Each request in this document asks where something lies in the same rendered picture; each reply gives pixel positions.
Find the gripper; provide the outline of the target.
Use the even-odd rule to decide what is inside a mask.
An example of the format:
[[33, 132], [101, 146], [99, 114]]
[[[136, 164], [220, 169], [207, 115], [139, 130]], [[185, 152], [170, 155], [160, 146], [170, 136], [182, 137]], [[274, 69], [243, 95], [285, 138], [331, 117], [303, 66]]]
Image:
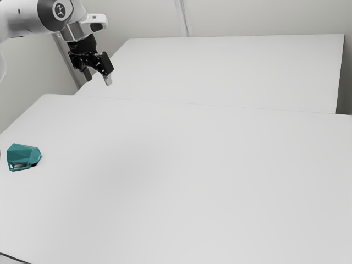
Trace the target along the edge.
[[86, 81], [92, 80], [92, 75], [86, 63], [85, 54], [93, 54], [93, 68], [99, 72], [106, 85], [112, 85], [111, 74], [114, 66], [107, 52], [98, 53], [97, 42], [94, 35], [89, 35], [85, 39], [76, 42], [67, 42], [69, 47], [68, 56], [74, 69], [79, 70], [85, 77]]

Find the teal faceted mug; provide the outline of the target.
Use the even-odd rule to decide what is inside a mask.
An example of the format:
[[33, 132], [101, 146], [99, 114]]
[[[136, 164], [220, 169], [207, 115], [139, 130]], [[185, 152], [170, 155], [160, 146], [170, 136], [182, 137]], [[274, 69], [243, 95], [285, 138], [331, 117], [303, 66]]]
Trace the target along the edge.
[[39, 163], [42, 157], [38, 147], [13, 143], [7, 149], [7, 163], [12, 172], [31, 168]]

